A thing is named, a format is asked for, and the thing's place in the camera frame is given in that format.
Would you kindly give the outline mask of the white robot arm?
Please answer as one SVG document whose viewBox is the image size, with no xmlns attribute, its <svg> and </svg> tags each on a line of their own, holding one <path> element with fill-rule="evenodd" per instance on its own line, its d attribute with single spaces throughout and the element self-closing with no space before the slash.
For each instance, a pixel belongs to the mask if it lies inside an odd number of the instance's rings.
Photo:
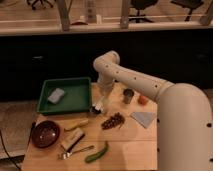
<svg viewBox="0 0 213 171">
<path fill-rule="evenodd" d="M 119 81 L 157 104 L 158 171 L 213 171 L 213 109 L 202 90 L 124 68 L 115 51 L 93 67 L 102 93 Z"/>
</svg>

